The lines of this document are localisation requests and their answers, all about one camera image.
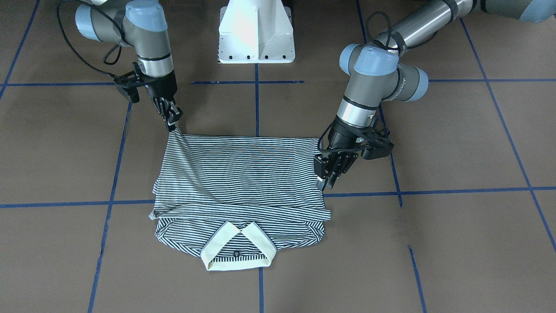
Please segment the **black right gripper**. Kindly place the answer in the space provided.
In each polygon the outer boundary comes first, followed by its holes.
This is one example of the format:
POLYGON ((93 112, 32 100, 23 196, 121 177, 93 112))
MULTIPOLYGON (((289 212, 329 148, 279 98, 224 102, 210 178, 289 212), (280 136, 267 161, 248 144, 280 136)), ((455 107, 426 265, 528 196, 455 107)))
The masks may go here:
POLYGON ((178 87, 175 70, 163 77, 143 75, 147 93, 151 97, 155 108, 159 110, 168 132, 175 130, 175 124, 183 116, 182 110, 175 104, 175 94, 178 87))

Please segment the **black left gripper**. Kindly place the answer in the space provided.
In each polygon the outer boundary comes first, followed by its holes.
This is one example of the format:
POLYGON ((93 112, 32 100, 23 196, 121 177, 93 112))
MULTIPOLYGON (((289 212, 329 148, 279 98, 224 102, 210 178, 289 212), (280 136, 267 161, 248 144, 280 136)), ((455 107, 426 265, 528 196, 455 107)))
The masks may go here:
POLYGON ((353 126, 336 117, 329 128, 326 152, 314 156, 314 172, 322 181, 322 190, 332 189, 358 156, 367 159, 370 153, 369 126, 353 126))

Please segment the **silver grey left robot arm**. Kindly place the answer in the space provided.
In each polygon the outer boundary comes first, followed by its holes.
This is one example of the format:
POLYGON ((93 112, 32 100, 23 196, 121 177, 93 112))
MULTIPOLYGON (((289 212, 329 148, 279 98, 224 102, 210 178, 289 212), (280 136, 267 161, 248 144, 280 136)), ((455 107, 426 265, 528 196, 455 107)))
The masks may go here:
POLYGON ((421 188, 482 183, 502 178, 518 182, 513 145, 492 100, 489 80, 433 85, 422 69, 402 63, 407 53, 429 43, 443 27, 481 11, 525 23, 555 14, 553 0, 429 0, 395 24, 375 12, 387 29, 364 44, 349 44, 339 64, 349 75, 335 120, 325 130, 328 147, 314 157, 318 188, 332 188, 363 159, 397 157, 397 180, 421 188))

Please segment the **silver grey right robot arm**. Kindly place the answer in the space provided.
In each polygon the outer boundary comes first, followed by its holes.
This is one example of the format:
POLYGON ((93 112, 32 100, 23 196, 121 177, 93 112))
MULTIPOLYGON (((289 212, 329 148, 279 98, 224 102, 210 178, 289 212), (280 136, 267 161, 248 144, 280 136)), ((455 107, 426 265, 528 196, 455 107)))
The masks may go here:
POLYGON ((114 84, 131 103, 139 102, 138 89, 145 87, 165 127, 174 131, 183 112, 175 104, 178 87, 161 4, 157 0, 86 0, 76 10, 75 23, 85 38, 135 50, 133 70, 113 75, 114 84))

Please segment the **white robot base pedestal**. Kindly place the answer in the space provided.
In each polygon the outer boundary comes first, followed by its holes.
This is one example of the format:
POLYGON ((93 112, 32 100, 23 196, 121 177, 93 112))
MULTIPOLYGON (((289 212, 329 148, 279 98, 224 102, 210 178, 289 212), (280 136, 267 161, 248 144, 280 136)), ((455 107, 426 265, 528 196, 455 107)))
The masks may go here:
POLYGON ((292 0, 231 0, 220 9, 217 57, 222 64, 295 61, 292 0))

